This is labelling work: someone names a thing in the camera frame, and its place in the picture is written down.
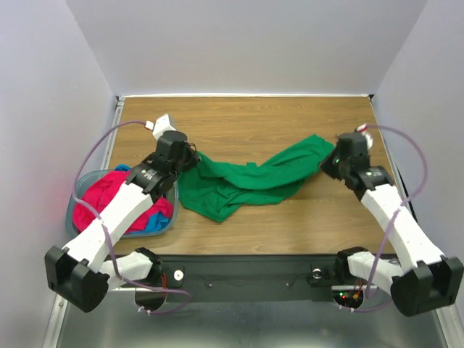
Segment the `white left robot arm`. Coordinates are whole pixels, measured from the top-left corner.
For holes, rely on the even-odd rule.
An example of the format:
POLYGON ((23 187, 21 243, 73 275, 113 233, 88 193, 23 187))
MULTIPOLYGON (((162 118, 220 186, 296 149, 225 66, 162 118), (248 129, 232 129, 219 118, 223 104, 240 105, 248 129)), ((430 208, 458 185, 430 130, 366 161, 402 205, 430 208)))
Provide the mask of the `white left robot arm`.
POLYGON ((45 254, 48 287, 83 312, 94 310, 109 290, 125 283, 168 293, 159 256, 141 247, 117 258, 114 246, 173 187, 178 176, 198 161, 186 134, 167 130, 157 139, 155 151, 129 172, 102 212, 78 199, 78 204, 94 214, 94 220, 64 247, 53 246, 45 254))

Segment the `green t shirt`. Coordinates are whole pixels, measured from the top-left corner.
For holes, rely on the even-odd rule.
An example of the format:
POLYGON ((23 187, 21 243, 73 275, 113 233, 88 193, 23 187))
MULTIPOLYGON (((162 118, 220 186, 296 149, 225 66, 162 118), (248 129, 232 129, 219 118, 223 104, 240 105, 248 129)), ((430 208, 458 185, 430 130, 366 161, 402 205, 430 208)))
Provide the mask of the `green t shirt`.
POLYGON ((313 134, 258 165, 218 162, 200 152, 200 161, 178 179, 184 208, 221 223, 243 205, 279 204, 319 172, 334 145, 313 134))

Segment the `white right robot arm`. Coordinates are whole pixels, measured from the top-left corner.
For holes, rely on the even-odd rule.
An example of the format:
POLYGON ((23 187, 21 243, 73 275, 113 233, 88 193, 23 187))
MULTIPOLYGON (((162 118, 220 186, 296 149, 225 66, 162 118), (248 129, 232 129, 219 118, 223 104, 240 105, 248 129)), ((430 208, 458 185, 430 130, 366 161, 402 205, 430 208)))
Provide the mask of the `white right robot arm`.
POLYGON ((376 219, 399 260, 390 263, 362 247, 338 252, 333 274, 342 283, 366 280, 385 291, 395 307, 412 317, 453 305, 463 279, 463 264, 435 246, 402 202, 382 166, 372 166, 373 144, 366 131, 341 134, 321 170, 344 182, 376 219))

